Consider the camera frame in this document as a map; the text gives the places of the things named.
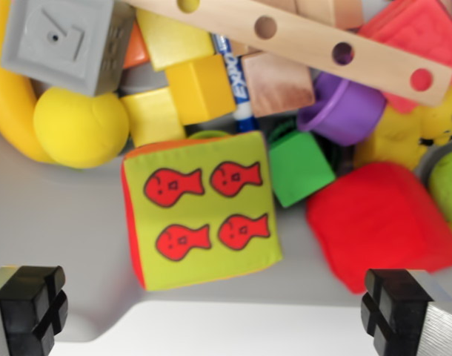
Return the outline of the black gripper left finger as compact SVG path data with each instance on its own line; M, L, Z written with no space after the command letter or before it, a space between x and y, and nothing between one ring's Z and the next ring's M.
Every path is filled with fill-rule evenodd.
M67 320L61 266L0 268L0 355L49 355Z

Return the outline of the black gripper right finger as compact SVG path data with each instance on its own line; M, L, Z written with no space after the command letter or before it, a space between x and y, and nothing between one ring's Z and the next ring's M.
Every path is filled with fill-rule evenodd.
M370 269L361 302L378 355L452 355L452 296L426 271Z

